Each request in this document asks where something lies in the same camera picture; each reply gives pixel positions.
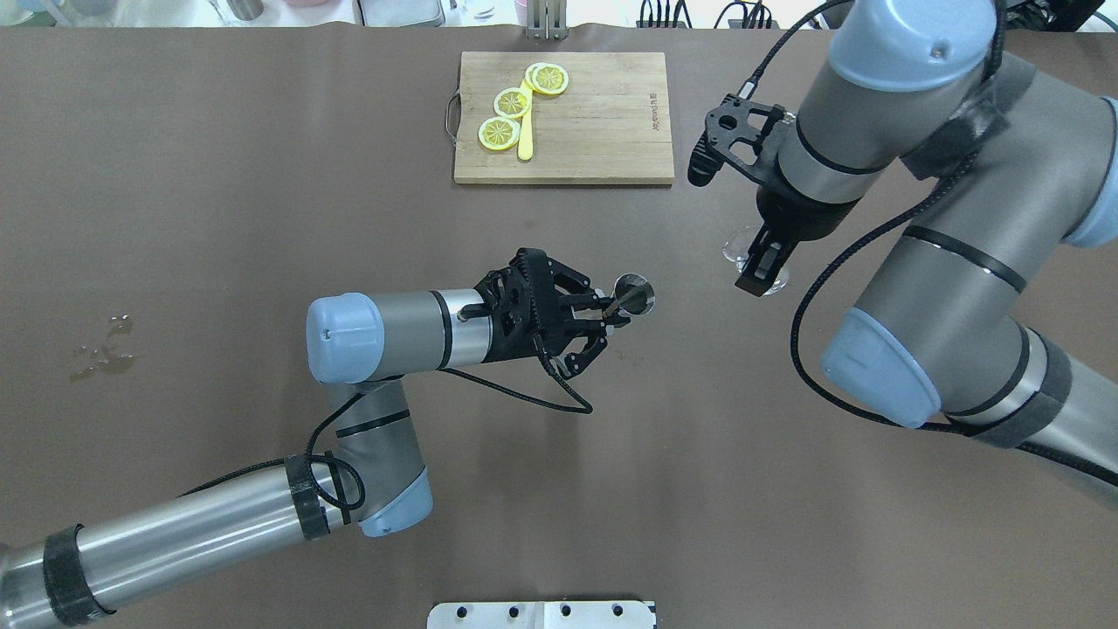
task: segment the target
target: cutting board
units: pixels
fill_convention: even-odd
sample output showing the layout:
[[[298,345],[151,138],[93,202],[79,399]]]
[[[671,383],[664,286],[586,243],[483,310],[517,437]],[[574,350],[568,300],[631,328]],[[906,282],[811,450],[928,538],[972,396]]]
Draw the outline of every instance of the cutting board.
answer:
[[[567,90],[534,94],[536,154],[490,151],[477,127],[496,115],[493,98],[519,87],[537,61],[565,67]],[[663,53],[463,53],[458,183],[663,185],[675,180]]]

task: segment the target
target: brown table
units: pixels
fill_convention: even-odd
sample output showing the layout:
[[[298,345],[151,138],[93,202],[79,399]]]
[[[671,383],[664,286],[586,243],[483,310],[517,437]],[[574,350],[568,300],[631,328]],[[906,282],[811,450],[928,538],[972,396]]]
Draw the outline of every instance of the brown table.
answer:
[[[894,169],[797,250],[785,292],[732,287],[719,248],[757,222],[754,188],[683,175],[703,112],[776,37],[582,27],[540,45],[665,51],[680,181],[539,189],[451,181],[458,55],[537,49],[513,27],[0,31],[0,540],[299,451],[326,412],[311,299],[470,286],[538,246],[598,284],[637,270],[657,289],[575,382],[594,416],[409,377],[426,522],[379,541],[351,527],[106,626],[423,627],[436,601],[568,594],[655,599],[672,628],[1118,625],[1118,512],[1025,455],[843,417],[789,365],[811,277],[926,185]],[[795,106],[827,41],[794,39],[757,96]],[[1115,36],[1010,49],[1118,93]],[[821,296],[813,364],[888,246]],[[1060,250],[1016,308],[1111,379],[1116,265],[1114,245]],[[113,341],[133,368],[70,382],[75,349],[124,313],[134,328]],[[475,371],[559,399],[534,364]]]

